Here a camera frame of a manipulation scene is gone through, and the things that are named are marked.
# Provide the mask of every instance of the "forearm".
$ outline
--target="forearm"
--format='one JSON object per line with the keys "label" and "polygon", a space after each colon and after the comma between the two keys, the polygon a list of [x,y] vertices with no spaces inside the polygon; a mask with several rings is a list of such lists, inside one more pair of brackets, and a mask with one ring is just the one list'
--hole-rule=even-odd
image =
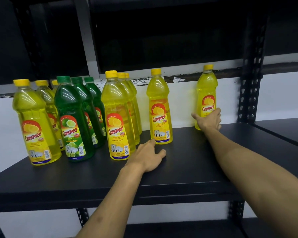
{"label": "forearm", "polygon": [[114,185],[76,238],[123,237],[128,216],[143,172],[125,166]]}
{"label": "forearm", "polygon": [[215,129],[205,135],[224,173],[254,212],[285,237],[298,237],[298,179]]}

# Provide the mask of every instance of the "hand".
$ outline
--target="hand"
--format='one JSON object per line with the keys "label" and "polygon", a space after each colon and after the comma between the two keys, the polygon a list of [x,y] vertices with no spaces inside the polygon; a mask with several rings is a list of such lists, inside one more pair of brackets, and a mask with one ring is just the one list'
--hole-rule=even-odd
{"label": "hand", "polygon": [[199,128],[205,132],[207,128],[212,128],[219,130],[222,125],[220,124],[221,122],[221,109],[217,108],[213,112],[211,112],[208,116],[206,117],[200,117],[196,113],[191,114],[192,117],[197,121]]}
{"label": "hand", "polygon": [[138,165],[143,173],[150,172],[158,167],[166,151],[163,149],[158,154],[154,152],[156,145],[155,139],[149,140],[144,144],[140,144],[138,149],[129,156],[126,166]]}

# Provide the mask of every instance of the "yellow bottle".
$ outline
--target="yellow bottle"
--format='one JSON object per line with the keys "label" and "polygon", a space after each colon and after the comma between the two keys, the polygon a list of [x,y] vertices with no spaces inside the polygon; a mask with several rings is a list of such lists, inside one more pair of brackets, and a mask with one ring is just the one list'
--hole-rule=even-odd
{"label": "yellow bottle", "polygon": [[13,80],[18,87],[12,108],[19,116],[20,126],[33,165],[44,165],[58,160],[60,146],[56,140],[45,102],[32,88],[28,79]]}
{"label": "yellow bottle", "polygon": [[130,87],[130,85],[126,81],[126,74],[125,73],[118,73],[118,81],[123,85],[127,97],[128,97],[128,102],[127,106],[129,109],[129,114],[131,117],[131,124],[132,124],[132,130],[133,130],[133,136],[135,140],[135,145],[140,143],[140,136],[139,136],[139,130],[138,130],[138,121],[137,121],[137,116],[136,116],[136,111],[135,111],[135,104],[133,103],[133,91]]}
{"label": "yellow bottle", "polygon": [[56,90],[57,90],[57,88],[59,87],[59,84],[58,84],[57,80],[52,80],[52,85],[53,85],[53,89],[52,89],[52,91],[53,91],[53,93],[54,93],[53,96],[55,96]]}
{"label": "yellow bottle", "polygon": [[106,83],[101,101],[105,107],[106,132],[110,157],[126,160],[136,151],[132,121],[127,102],[128,95],[118,81],[117,71],[106,71]]}
{"label": "yellow bottle", "polygon": [[65,150],[61,133],[60,120],[58,118],[57,109],[54,106],[55,93],[48,87],[49,83],[47,80],[37,80],[35,81],[35,83],[38,86],[36,92],[41,96],[41,98],[43,98],[46,103],[45,110],[54,129],[60,149]]}
{"label": "yellow bottle", "polygon": [[156,140],[156,144],[168,144],[173,140],[168,102],[169,88],[161,77],[161,69],[151,69],[151,77],[147,87],[150,136]]}
{"label": "yellow bottle", "polygon": [[[213,73],[213,65],[204,65],[203,73],[200,76],[197,84],[198,102],[196,113],[201,117],[208,116],[216,109],[216,92],[217,79]],[[195,121],[195,128],[200,130]]]}
{"label": "yellow bottle", "polygon": [[134,97],[132,98],[133,100],[133,104],[135,105],[135,112],[136,112],[136,118],[137,118],[137,123],[138,123],[138,130],[139,130],[139,134],[142,133],[142,126],[141,126],[141,119],[140,119],[140,112],[139,112],[139,107],[138,107],[138,101],[137,101],[137,89],[135,87],[135,85],[131,82],[131,80],[129,79],[129,73],[125,73],[126,74],[126,80],[127,80],[127,83],[129,83],[132,91],[133,91],[133,94],[134,94]]}

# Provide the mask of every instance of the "right arm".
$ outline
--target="right arm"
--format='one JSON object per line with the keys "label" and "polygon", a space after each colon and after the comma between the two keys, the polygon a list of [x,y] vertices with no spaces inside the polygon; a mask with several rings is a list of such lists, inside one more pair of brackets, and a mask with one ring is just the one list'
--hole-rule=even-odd
{"label": "right arm", "polygon": [[284,237],[298,237],[298,179],[265,157],[229,140],[218,130],[221,110],[197,120],[216,160],[255,214]]}

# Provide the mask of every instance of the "bottle label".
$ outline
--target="bottle label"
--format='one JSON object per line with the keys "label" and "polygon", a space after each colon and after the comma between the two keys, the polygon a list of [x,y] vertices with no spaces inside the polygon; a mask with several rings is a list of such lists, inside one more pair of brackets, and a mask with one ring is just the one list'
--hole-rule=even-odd
{"label": "bottle label", "polygon": [[107,115],[106,120],[111,156],[117,160],[128,158],[130,148],[123,118],[119,114],[111,113]]}
{"label": "bottle label", "polygon": [[95,131],[94,131],[94,128],[91,124],[91,119],[89,118],[89,115],[87,112],[84,112],[85,114],[85,118],[87,120],[87,124],[88,124],[88,128],[90,130],[90,133],[91,133],[91,140],[93,141],[93,145],[97,144],[98,143],[98,140],[96,138],[96,134],[95,134]]}
{"label": "bottle label", "polygon": [[62,136],[61,136],[61,131],[57,125],[57,121],[56,121],[56,118],[54,117],[54,115],[52,113],[48,113],[48,117],[49,117],[49,120],[52,124],[52,127],[54,129],[54,132],[56,134],[56,139],[57,139],[57,142],[60,146],[60,148],[63,148],[64,147],[64,143],[63,143],[63,139],[62,139]]}
{"label": "bottle label", "polygon": [[48,163],[52,155],[40,124],[34,120],[25,120],[21,125],[25,146],[32,164]]}
{"label": "bottle label", "polygon": [[98,107],[95,107],[95,109],[96,109],[96,113],[97,113],[97,116],[98,116],[98,120],[99,120],[100,126],[102,127],[103,135],[106,136],[106,131],[105,131],[105,126],[104,126],[102,112],[100,111],[100,109]]}
{"label": "bottle label", "polygon": [[60,117],[65,152],[70,160],[80,160],[86,155],[76,119],[71,115]]}
{"label": "bottle label", "polygon": [[165,143],[170,140],[170,128],[166,108],[156,103],[151,107],[152,132],[156,143]]}
{"label": "bottle label", "polygon": [[207,95],[202,100],[201,117],[208,116],[216,109],[215,98],[213,95]]}

